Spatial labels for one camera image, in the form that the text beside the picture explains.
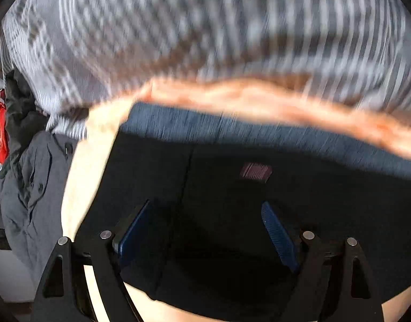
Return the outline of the dark grey jacket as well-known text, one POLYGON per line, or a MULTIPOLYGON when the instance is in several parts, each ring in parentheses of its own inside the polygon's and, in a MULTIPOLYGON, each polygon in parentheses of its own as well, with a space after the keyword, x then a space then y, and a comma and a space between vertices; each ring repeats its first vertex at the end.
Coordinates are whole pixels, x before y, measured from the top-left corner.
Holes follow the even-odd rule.
POLYGON ((9 155, 0 170, 5 234, 38 285, 62 236, 61 205, 77 141, 46 131, 27 81, 18 70, 6 77, 5 130, 9 155))

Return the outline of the grey striped duvet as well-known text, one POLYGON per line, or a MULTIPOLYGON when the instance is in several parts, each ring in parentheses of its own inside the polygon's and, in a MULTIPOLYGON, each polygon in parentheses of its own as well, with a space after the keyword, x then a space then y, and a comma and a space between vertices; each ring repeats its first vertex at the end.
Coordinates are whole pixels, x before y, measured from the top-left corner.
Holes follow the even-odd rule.
POLYGON ((0 68, 18 70, 48 130, 154 77, 270 77, 411 125, 411 14, 401 0, 15 0, 0 68))

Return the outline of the black pants with patterned waistband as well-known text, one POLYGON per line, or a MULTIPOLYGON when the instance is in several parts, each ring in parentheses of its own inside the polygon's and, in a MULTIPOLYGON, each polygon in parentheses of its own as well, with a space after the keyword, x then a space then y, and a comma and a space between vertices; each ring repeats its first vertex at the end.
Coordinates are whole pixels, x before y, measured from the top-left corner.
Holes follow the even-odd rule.
POLYGON ((123 280, 225 321, 270 321, 294 276, 262 222, 357 239, 384 302, 411 285, 411 161, 311 128, 135 106, 113 144, 79 243, 151 201, 123 280))

